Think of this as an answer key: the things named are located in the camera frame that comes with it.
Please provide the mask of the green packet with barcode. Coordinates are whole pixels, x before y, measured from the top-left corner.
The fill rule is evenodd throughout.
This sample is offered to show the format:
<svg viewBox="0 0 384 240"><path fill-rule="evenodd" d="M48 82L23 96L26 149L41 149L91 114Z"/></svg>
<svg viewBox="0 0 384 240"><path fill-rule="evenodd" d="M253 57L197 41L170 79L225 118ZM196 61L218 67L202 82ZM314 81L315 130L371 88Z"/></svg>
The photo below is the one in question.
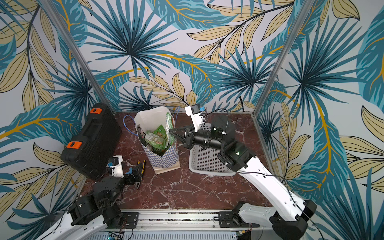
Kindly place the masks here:
<svg viewBox="0 0 384 240"><path fill-rule="evenodd" d="M151 145L152 147L155 146L156 142L163 142L165 139L155 135L154 133L147 132L145 135L145 141L147 144Z"/></svg>

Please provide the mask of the white plastic basket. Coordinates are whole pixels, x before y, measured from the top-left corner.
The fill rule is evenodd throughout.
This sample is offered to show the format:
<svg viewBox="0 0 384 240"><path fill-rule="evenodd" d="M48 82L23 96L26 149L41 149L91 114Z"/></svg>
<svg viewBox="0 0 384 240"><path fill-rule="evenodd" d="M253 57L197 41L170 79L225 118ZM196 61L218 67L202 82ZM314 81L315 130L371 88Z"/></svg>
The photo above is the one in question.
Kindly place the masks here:
<svg viewBox="0 0 384 240"><path fill-rule="evenodd" d="M194 133L194 138L198 137L198 142L202 142L202 138L206 135L211 136L211 130L214 131L214 136L219 135L220 130L224 130L226 123L214 122L212 124L205 124L204 127L199 129L198 133ZM202 147L194 144L190 150L189 168L192 172L202 175L213 175L221 177L229 177L235 175L235 172L227 168L219 159L219 149L212 149Z"/></svg>

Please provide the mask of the green orange packet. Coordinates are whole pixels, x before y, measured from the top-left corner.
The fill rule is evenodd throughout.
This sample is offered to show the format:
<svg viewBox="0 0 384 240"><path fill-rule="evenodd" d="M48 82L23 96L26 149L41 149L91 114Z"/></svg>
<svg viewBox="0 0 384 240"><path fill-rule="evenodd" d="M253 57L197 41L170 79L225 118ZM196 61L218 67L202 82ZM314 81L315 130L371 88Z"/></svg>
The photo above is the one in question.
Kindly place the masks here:
<svg viewBox="0 0 384 240"><path fill-rule="evenodd" d="M163 142L156 142L154 146L154 152L159 156L162 156L170 147L168 140L164 140Z"/></svg>

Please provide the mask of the blue checkered paper bag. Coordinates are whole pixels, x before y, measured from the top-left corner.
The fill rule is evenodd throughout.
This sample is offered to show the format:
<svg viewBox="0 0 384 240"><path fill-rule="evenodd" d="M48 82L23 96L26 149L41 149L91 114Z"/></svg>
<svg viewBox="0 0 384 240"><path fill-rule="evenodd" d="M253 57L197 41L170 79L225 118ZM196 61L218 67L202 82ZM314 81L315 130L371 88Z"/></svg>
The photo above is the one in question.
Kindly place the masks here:
<svg viewBox="0 0 384 240"><path fill-rule="evenodd" d="M134 118L136 133L155 174L180 168L177 140L170 134L174 118L166 107L138 112Z"/></svg>

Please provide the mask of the green yellow snack packet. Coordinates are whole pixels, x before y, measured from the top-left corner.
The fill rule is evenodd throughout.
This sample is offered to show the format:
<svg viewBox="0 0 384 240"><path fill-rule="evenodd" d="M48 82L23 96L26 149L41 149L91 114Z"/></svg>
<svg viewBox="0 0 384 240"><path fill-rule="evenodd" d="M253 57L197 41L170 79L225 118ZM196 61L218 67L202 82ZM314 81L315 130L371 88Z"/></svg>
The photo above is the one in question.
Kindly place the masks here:
<svg viewBox="0 0 384 240"><path fill-rule="evenodd" d="M167 136L167 131L166 129L164 128L163 125L160 125L154 132L153 132L155 135L163 138L163 139L167 139L168 136Z"/></svg>

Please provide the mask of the dark green red packet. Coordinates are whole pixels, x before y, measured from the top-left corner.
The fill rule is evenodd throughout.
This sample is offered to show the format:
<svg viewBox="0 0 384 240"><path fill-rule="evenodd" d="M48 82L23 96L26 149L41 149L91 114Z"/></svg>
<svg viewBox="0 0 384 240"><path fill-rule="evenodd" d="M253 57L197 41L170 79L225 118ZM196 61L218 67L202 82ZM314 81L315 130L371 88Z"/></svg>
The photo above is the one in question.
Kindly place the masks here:
<svg viewBox="0 0 384 240"><path fill-rule="evenodd" d="M147 142L145 141L145 132L142 130L141 125L136 126L137 134L139 137L139 140L143 146L147 146Z"/></svg>

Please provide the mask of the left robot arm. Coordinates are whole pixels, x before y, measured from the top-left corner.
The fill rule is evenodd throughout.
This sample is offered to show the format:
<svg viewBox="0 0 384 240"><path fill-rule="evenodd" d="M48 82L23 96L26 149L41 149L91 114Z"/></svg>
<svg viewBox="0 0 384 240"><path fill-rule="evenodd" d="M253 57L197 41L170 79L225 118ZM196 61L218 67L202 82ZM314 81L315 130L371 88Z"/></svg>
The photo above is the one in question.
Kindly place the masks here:
<svg viewBox="0 0 384 240"><path fill-rule="evenodd" d="M137 227L139 213L123 213L117 199L126 186L140 187L145 163L123 174L103 178L93 186L93 190L70 204L63 216L38 240L85 240L93 234L106 229L118 229L118 238L124 229Z"/></svg>

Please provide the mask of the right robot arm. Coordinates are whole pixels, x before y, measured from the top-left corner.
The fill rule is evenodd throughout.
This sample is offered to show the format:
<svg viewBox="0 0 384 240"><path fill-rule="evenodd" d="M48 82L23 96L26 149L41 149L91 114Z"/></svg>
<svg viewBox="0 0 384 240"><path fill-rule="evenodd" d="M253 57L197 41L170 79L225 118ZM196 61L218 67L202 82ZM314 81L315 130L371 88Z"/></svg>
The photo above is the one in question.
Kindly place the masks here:
<svg viewBox="0 0 384 240"><path fill-rule="evenodd" d="M317 205L293 194L282 183L283 177L273 175L252 150L237 141L235 125L228 116L215 116L209 130L198 123L171 129L170 134L187 149L200 146L218 150L221 163L253 184L272 204L260 207L239 202L232 211L219 213L221 228L262 226L271 228L283 240L304 236Z"/></svg>

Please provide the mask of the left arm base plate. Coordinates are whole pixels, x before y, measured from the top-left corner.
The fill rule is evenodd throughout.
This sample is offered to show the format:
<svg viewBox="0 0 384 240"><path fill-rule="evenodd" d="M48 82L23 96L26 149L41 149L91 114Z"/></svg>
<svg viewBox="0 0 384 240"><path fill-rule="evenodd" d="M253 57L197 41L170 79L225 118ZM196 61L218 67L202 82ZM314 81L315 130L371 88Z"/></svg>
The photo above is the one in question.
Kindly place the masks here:
<svg viewBox="0 0 384 240"><path fill-rule="evenodd" d="M139 220L139 212L123 212L112 213L105 212L102 214L104 221L107 225L107 229L135 229Z"/></svg>

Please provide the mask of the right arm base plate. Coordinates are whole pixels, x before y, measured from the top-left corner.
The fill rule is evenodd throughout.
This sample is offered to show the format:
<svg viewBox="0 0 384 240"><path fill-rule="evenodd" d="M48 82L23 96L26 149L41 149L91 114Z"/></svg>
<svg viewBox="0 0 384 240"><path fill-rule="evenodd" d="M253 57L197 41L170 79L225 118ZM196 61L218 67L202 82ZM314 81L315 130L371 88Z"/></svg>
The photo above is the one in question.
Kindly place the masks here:
<svg viewBox="0 0 384 240"><path fill-rule="evenodd" d="M232 211L218 212L218 216L214 217L219 222L220 228L258 228L259 224L249 224L243 221L240 216Z"/></svg>

